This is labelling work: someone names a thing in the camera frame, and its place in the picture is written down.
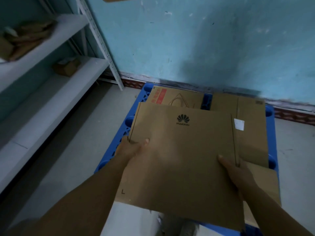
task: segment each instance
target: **red label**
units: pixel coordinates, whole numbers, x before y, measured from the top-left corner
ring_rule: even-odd
[[[162,89],[160,96],[157,99],[157,104],[162,104],[167,89]]]

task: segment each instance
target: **huawei logo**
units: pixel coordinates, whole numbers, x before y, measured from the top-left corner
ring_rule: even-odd
[[[178,115],[177,121],[178,121],[178,123],[176,123],[177,125],[189,126],[189,124],[187,123],[190,121],[190,119],[188,116],[182,114],[182,115]]]

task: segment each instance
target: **blue plastic pallet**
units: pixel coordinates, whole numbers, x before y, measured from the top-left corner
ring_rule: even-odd
[[[135,100],[134,104],[132,105],[130,111],[128,112],[124,122],[120,126],[119,130],[117,131],[114,139],[112,140],[111,144],[109,145],[107,151],[105,152],[103,158],[101,159],[99,165],[97,166],[94,173],[99,171],[106,163],[109,162],[111,158],[114,157],[115,151],[119,143],[121,142],[121,138],[125,135],[129,134],[132,121],[134,119],[138,103],[145,102],[150,95],[150,92],[154,85],[160,84],[152,84],[152,83],[145,83],[143,88],[141,89],[137,99]],[[203,103],[201,105],[201,109],[203,110],[210,110],[211,106],[212,95],[211,94],[204,94]],[[277,157],[277,145],[276,145],[276,130],[275,130],[275,121],[274,121],[274,108],[271,105],[266,105],[266,127],[267,127],[267,140],[268,140],[268,154],[269,154],[269,168],[274,169],[279,178],[279,168],[278,168],[278,157]],[[239,236],[242,235],[238,231],[222,228],[219,226],[201,223],[201,225],[212,229],[222,235],[225,236]],[[246,226],[246,234],[244,235],[255,235],[260,236],[262,235],[259,229],[251,226]]]

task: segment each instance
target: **perforated metal post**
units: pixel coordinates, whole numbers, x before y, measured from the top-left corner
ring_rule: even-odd
[[[116,69],[116,66],[114,65],[113,63],[113,60],[107,50],[107,47],[105,45],[105,42],[102,38],[102,36],[100,35],[100,32],[99,30],[97,29],[97,26],[93,20],[93,17],[92,17],[92,14],[88,8],[88,5],[86,4],[85,0],[76,0],[77,2],[77,5],[78,7],[80,8],[81,12],[83,15],[85,15],[89,21],[89,27],[90,27],[90,30],[92,31],[92,34],[94,36],[94,38],[96,39],[96,42],[102,52],[102,54],[104,55],[104,58],[108,61],[109,63],[109,67],[116,79],[116,82],[120,88],[120,90],[123,90],[124,89],[124,85],[120,79],[120,76],[119,76],[119,73]]]

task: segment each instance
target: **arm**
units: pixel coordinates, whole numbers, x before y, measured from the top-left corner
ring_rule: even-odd
[[[312,236],[302,225],[285,212],[267,193],[258,187],[252,173],[241,161],[236,167],[222,156],[218,161],[225,167],[230,179],[247,202],[265,236]]]
[[[115,157],[59,200],[27,235],[100,235],[125,167],[148,143],[149,139],[131,144],[124,137]]]

